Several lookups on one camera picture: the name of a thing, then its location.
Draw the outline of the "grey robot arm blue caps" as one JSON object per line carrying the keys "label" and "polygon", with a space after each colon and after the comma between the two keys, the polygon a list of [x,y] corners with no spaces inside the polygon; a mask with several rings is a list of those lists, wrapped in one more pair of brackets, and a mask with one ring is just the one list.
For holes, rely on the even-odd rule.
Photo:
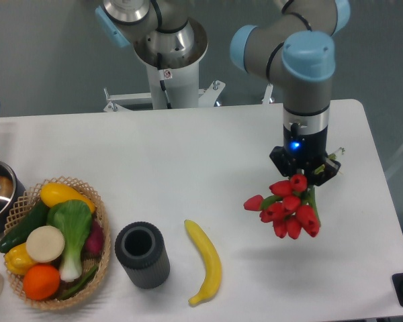
{"label": "grey robot arm blue caps", "polygon": [[[178,1],[102,1],[95,14],[120,47],[133,45],[145,64],[155,109],[199,107],[199,62],[207,35]],[[241,27],[230,59],[283,92],[283,144],[271,160],[284,176],[302,173],[320,186],[340,164],[328,159],[326,139],[335,71],[332,37],[350,18],[348,1],[287,1],[268,28]]]}

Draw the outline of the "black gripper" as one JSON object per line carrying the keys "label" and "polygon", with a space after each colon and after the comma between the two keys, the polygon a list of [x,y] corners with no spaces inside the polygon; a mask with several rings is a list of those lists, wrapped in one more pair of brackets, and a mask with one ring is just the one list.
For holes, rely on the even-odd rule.
{"label": "black gripper", "polygon": [[326,158],[328,121],[328,111],[316,115],[283,112],[283,147],[274,147],[269,155],[282,176],[291,177],[302,169],[306,174],[313,172],[312,185],[321,186],[337,175],[341,163]]}

